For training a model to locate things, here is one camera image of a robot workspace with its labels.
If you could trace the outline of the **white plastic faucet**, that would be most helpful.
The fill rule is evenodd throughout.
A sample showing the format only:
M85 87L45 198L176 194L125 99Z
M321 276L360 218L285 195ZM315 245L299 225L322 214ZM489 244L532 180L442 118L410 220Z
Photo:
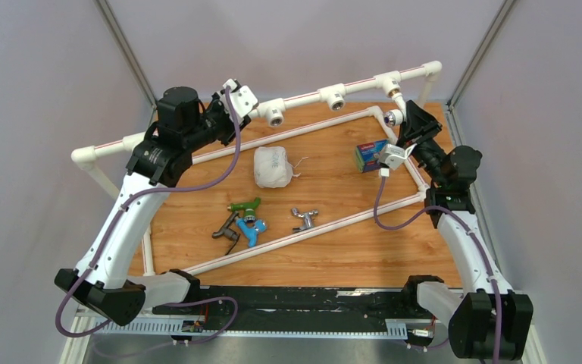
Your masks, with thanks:
M390 90L388 97L396 104L396 107L383 114L383 121L389 127L396 127L406 120L406 102L400 88Z

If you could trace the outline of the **white PVC pipe frame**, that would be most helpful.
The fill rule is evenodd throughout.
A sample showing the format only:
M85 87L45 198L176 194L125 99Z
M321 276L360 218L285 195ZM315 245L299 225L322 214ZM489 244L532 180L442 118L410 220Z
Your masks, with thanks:
M417 98L417 103L419 103L419 105L422 107L430 95L432 86L438 80L442 68L443 66L440 61L429 61L408 70L390 71L375 75L368 79L358 80L351 83L337 83L334 85L325 86L311 93L290 96L287 98L272 99L270 101L261 102L257 108L252 108L250 110L249 117L265 117L266 121L271 127L277 127L279 124L282 124L283 112L287 111L288 109L297 108L303 105L315 104L318 102L325 102L330 110L336 111L338 109L333 105L337 104L338 102L343 103L344 96L370 89L383 90L383 94L395 102L396 106L402 107L404 100L402 99L402 94L398 95L400 93L399 83L419 77L424 78L424 86ZM389 132L392 130L383 122L383 119L380 116L379 107L370 107L364 111L357 111L345 116L356 116L356 118L374 116L379 121L380 126L386 132L386 135L391 137ZM335 126L338 124L335 123L335 121L342 121L344 123L345 116L321 121L307 127L312 128L314 126L319 126L326 128ZM242 142L242 150L253 149L256 146L263 146L264 144L272 143L274 141L284 140L290 137L295 137L304 133L319 130L318 128L315 128L312 130L302 131L302 133L300 133L299 131L301 129L302 127L287 132L278 133L273 136L263 137L245 143ZM108 193L113 198L116 198L118 188L110 181L108 176L103 171L101 171L99 167L97 167L96 161L100 158L103 158L104 156L113 155L118 152L131 152L133 148L139 144L142 138L142 133L136 133L129 136L124 136L121 140L116 140L114 142L106 143L103 145L78 148L72 151L70 157L72 161L80 169L86 171L93 178L93 180L95 180L95 182L97 182L105 190L106 193ZM194 164L208 162L216 158L230 155L234 151L235 147L227 147L219 149L218 151L207 152L205 154L195 156L193 157L192 161ZM142 235L140 246L142 249L144 276L155 275L150 223Z

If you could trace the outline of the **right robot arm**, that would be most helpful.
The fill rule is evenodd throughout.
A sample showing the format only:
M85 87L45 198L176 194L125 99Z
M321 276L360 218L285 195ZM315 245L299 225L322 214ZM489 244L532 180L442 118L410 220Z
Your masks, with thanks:
M397 145L410 149L430 177L424 212L452 254L463 292L453 293L439 279L426 278L403 294L402 307L415 318L428 311L435 316L460 359L520 360L534 305L507 282L480 233L470 188L483 155L466 145L444 151L435 140L441 130L432 114L408 101Z

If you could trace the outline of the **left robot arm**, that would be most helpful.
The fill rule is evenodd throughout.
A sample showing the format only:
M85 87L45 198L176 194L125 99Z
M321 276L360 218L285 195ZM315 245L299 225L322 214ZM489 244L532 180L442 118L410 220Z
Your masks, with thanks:
M130 263L156 212L192 166L192 155L218 141L240 141L258 99L250 88L228 80L208 105L195 89L167 89L157 102L157 120L133 148L117 200L89 251L75 268L63 268L55 285L68 298L119 326L131 323L146 308L171 304L183 314L202 302L199 280L171 269L152 276L131 277Z

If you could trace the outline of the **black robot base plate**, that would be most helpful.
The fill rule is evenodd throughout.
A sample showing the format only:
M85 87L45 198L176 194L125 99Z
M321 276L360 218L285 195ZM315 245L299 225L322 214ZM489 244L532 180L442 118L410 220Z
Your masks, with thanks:
M186 303L156 306L157 315L194 315L208 329L372 331L389 319L430 326L433 315L400 288L205 286Z

